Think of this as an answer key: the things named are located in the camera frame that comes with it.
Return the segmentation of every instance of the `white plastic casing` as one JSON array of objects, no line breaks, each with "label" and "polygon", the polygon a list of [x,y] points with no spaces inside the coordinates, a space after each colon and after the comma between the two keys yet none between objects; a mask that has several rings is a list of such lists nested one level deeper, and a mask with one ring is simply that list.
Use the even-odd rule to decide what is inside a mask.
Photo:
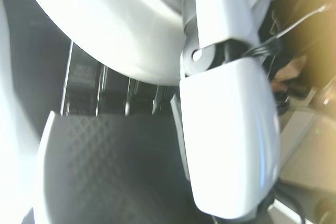
[{"label": "white plastic casing", "polygon": [[266,75],[243,58],[180,82],[186,156],[197,207],[236,219],[279,173],[279,124]]}]

